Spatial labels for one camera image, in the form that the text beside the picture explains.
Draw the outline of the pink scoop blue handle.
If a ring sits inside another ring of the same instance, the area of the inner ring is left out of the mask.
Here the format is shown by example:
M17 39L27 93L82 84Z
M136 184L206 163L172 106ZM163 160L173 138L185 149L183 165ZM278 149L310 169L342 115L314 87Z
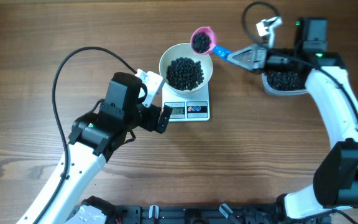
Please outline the pink scoop blue handle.
M225 61L227 61L227 56L232 53L229 49L218 45L217 36L210 26L203 26L196 29L191 36L190 44L196 54L215 54Z

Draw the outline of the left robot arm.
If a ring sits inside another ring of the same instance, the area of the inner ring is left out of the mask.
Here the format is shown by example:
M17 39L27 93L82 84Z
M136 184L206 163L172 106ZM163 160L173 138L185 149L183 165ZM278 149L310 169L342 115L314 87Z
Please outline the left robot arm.
M56 169L19 223L65 223L81 195L134 128L163 133L171 108L152 104L163 77L115 73L105 98L75 120Z

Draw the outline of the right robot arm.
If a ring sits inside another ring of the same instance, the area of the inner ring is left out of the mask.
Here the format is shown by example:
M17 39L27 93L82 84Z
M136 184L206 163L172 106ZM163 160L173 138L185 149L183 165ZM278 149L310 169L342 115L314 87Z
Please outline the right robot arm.
M272 74L277 80L287 73L304 79L304 88L323 119L331 150L310 186L284 196L284 217L302 222L333 213L344 215L347 209L358 208L358 102L342 58L327 50L326 19L299 18L291 50L274 46L274 30L281 23L278 16L260 21L257 30L265 42L229 53L226 59L250 72Z

